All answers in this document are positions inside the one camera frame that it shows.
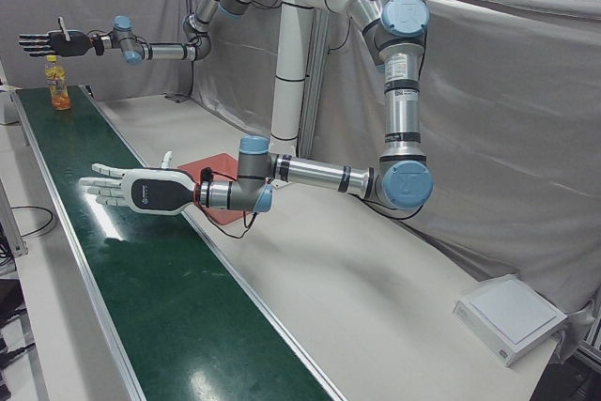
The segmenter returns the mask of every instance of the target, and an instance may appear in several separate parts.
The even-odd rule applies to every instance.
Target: table surface
[[[99,107],[147,163],[165,150],[174,165],[237,155],[241,132],[192,102],[156,96]],[[190,214],[349,400],[527,400],[554,348],[549,340],[503,367],[452,316],[473,279],[340,193],[286,186],[242,241]]]

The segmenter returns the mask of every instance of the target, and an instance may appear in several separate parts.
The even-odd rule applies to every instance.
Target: blue joint cap
[[[428,168],[414,160],[395,163],[382,179],[386,200],[403,210],[422,205],[432,194],[433,187],[434,182]]]
[[[229,11],[227,11],[225,8],[223,8],[221,6],[221,4],[218,6],[218,9],[221,13],[223,13],[225,16],[227,16],[229,19],[240,19],[240,15],[239,14],[234,14],[234,13],[230,13]]]
[[[265,213],[266,211],[270,211],[272,199],[273,187],[271,185],[265,185],[265,187],[263,187],[263,192],[259,195],[259,198],[256,200],[256,204],[254,204],[253,212]]]
[[[267,154],[270,140],[263,136],[247,135],[240,139],[240,154]]]
[[[131,19],[127,16],[117,16],[113,20],[113,27],[119,32],[129,32],[131,30]]]
[[[128,65],[137,65],[142,61],[142,56],[135,51],[125,51],[123,58]]]
[[[380,21],[395,36],[419,37],[428,26],[430,12],[422,0],[390,0],[384,6]]]

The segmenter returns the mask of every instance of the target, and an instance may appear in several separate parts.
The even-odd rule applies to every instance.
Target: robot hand
[[[171,151],[161,168],[119,169],[94,163],[92,170],[105,176],[83,177],[80,185],[105,206],[129,207],[138,213],[177,215],[193,202],[196,183],[184,171],[168,169]]]
[[[19,44],[30,56],[79,56],[94,47],[90,37],[79,30],[68,30],[67,35],[61,30],[46,35],[19,35]]]

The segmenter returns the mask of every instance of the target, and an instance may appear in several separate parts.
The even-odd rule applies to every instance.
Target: white box
[[[453,313],[509,366],[558,330],[566,315],[513,276],[462,297]]]

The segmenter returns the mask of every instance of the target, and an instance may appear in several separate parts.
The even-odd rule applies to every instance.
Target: gray curtain
[[[436,188],[408,227],[478,279],[515,273],[565,312],[590,312],[601,284],[601,4],[427,3],[421,122]],[[278,21],[256,8],[217,17],[197,66],[194,94],[248,132],[269,133]],[[347,25],[333,17],[332,48]],[[312,158],[377,165],[382,92],[351,29],[328,56]]]
[[[44,86],[44,62],[31,58],[17,44],[19,33],[56,30],[63,16],[70,29],[87,32],[110,31],[117,14],[130,16],[133,31],[154,42],[185,40],[181,20],[188,8],[186,0],[2,0],[0,15],[0,58],[12,85]],[[70,85],[91,85],[97,99],[122,99],[185,91],[190,87],[191,64],[179,61],[143,62],[126,65],[119,50],[96,57],[63,58]]]

